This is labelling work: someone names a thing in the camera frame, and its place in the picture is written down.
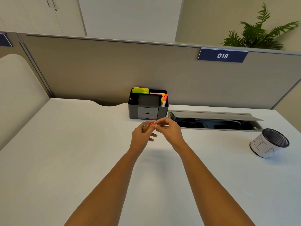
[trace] forearm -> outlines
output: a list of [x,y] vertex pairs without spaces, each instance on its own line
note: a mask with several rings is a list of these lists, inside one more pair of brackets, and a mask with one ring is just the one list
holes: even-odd
[[137,155],[128,151],[70,216],[65,226],[118,225]]
[[206,226],[254,226],[243,209],[186,143],[174,148],[182,159],[198,210]]

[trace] desk organizer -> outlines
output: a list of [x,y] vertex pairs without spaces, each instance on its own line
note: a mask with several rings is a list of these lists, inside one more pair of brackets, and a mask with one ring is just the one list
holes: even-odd
[[[150,89],[150,93],[167,93],[166,90]],[[162,95],[130,93],[129,97],[129,117],[130,119],[153,120],[166,117],[168,111],[168,97],[165,107],[161,107]]]

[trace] green sticky note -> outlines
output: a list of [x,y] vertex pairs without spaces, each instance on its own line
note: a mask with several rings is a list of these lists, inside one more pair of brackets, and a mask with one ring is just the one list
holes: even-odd
[[133,93],[147,93],[147,94],[150,93],[150,91],[149,91],[148,88],[140,88],[140,87],[134,87],[134,88],[132,89],[132,92],[133,92]]

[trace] gray partition panel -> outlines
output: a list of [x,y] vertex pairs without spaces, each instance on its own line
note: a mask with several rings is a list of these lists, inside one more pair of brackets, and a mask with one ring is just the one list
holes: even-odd
[[139,86],[167,90],[170,104],[271,109],[301,78],[301,55],[283,51],[248,49],[227,63],[199,61],[192,45],[22,38],[56,97],[101,105],[127,102]]

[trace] blue sign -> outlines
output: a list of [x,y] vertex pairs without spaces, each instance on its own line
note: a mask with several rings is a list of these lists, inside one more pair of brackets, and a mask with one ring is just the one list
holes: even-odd
[[4,33],[0,33],[0,46],[4,46],[4,47],[12,47],[13,45],[11,45],[10,41],[8,40],[8,38],[6,37],[6,35]]
[[248,51],[201,48],[198,60],[242,63]]

